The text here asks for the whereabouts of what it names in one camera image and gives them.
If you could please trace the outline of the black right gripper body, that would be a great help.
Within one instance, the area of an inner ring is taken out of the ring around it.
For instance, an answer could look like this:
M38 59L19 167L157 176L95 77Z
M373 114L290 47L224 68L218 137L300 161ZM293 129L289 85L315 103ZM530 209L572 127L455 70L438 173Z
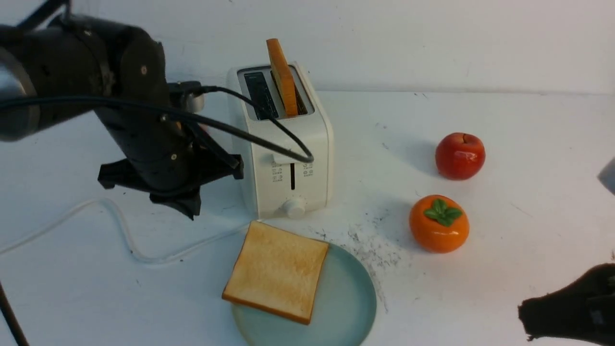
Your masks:
M592 267L562 289L521 302L518 317L529 340L541 337L615 344L615 265Z

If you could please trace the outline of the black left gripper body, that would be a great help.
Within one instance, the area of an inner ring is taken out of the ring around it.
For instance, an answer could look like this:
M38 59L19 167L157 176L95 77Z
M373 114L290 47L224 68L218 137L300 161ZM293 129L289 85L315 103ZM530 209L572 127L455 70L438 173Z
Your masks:
M93 110L145 182L148 193L176 190L187 181L193 137L166 112L172 108L165 53L144 29L94 17L63 21L85 62L75 73L87 87L64 91L70 115Z

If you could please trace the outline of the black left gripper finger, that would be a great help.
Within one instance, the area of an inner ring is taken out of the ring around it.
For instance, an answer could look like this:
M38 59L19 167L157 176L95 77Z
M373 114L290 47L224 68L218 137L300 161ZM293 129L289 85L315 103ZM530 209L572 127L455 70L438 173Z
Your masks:
M167 206L193 220L200 215L200 188L203 185L233 176L236 180L244 178L244 162L240 155L230 155L236 165L230 165L218 158L209 149L193 148L189 163L187 181L176 190L151 193L149 199L153 204Z
M106 190L117 185L137 191L145 190L145 182L128 159L101 165L98 183Z

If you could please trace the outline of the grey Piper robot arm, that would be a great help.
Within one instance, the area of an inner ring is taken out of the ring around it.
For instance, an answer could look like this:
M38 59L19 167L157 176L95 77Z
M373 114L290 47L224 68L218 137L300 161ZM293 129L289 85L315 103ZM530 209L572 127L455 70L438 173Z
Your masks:
M195 81L167 83L163 45L144 29L102 18L55 17L44 29L1 27L1 100L94 96L189 110ZM103 164L98 182L149 193L193 219L200 187L226 176L242 179L243 160L196 124L163 111L92 103L33 105L1 112L1 140L14 142L94 111L125 155Z

